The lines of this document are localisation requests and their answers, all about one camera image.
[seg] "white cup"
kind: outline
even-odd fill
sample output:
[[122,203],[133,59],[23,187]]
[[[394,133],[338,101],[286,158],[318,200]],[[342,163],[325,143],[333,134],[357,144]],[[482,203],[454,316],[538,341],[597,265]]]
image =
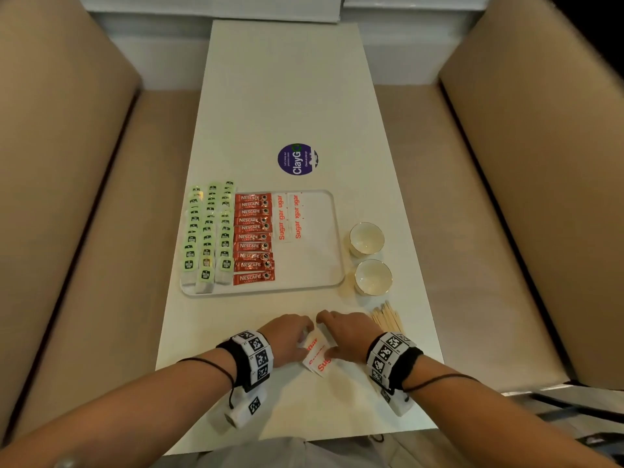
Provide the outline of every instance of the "white cup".
[[356,258],[365,258],[378,253],[384,247],[384,233],[377,225],[363,222],[351,228],[349,249]]
[[355,270],[355,289],[363,296],[382,296],[392,286],[392,272],[381,261],[367,259]]

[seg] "white sugar packet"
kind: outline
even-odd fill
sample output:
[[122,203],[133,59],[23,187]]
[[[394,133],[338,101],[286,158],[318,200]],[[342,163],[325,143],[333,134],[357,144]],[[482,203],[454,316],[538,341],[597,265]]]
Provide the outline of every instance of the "white sugar packet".
[[303,347],[308,349],[308,356],[301,364],[319,376],[325,377],[332,363],[330,359],[325,358],[325,352],[332,346],[323,332],[315,328],[308,334]]

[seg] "brown upholstery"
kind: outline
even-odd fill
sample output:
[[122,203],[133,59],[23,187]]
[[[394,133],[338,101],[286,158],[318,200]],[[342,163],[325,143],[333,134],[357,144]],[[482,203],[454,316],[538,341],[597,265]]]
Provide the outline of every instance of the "brown upholstery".
[[498,391],[568,377],[437,86],[376,86],[444,361]]
[[624,88],[546,0],[492,0],[441,71],[581,382],[624,389]]
[[0,58],[1,435],[139,78],[78,0],[0,0]]
[[198,105],[141,93],[16,436],[154,369]]

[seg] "person's left hand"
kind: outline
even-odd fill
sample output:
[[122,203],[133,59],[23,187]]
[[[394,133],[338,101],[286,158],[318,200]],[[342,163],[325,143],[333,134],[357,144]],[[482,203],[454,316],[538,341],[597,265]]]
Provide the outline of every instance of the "person's left hand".
[[277,317],[258,329],[271,345],[274,368],[303,361],[308,355],[306,348],[297,346],[305,338],[304,330],[314,330],[314,323],[310,317],[295,314]]

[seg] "person's right arm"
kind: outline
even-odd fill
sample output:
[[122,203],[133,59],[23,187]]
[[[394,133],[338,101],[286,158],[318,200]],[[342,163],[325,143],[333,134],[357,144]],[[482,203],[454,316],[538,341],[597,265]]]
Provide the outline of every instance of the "person's right arm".
[[[326,353],[365,364],[369,346],[383,330],[363,313],[322,311],[324,323],[338,346]],[[457,373],[425,355],[418,357],[403,388],[443,374]],[[464,456],[492,468],[614,468],[606,457],[581,445],[556,427],[522,409],[487,386],[463,377],[449,377],[411,394]]]

